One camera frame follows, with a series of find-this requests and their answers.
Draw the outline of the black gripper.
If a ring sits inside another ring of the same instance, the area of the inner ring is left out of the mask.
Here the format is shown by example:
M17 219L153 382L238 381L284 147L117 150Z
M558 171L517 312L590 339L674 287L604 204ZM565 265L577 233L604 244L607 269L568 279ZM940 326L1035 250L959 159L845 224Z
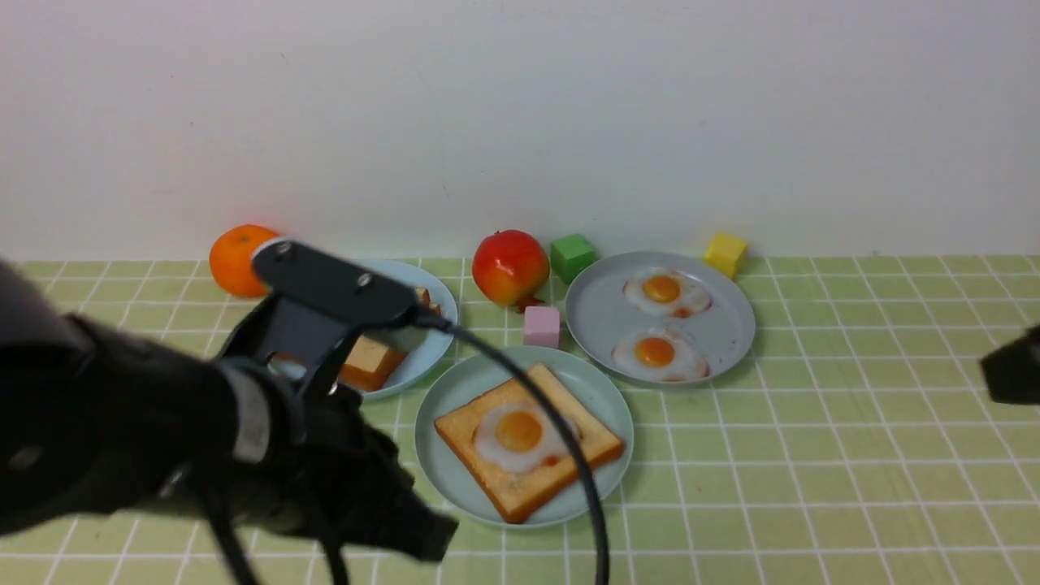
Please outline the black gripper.
M236 385L236 520L342 548L444 559L458 522L427 506L400 451L369 425L362 398L336 383L301 392L290 382Z

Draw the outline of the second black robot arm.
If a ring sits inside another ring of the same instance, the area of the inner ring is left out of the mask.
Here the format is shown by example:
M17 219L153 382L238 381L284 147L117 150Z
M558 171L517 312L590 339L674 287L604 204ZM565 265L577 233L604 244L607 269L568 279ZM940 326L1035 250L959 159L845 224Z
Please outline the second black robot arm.
M1021 337L992 349L980 360L981 373L992 402L1039 406L1039 325Z

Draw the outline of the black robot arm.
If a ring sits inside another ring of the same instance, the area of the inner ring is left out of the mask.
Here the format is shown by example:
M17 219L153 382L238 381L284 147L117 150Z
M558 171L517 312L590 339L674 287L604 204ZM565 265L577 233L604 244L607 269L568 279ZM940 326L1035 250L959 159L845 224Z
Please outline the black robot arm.
M2 264L2 533L73 514L215 515L440 561L458 522L331 393L337 358L418 314L408 285L322 254L263 262L272 292L209 360L60 314Z

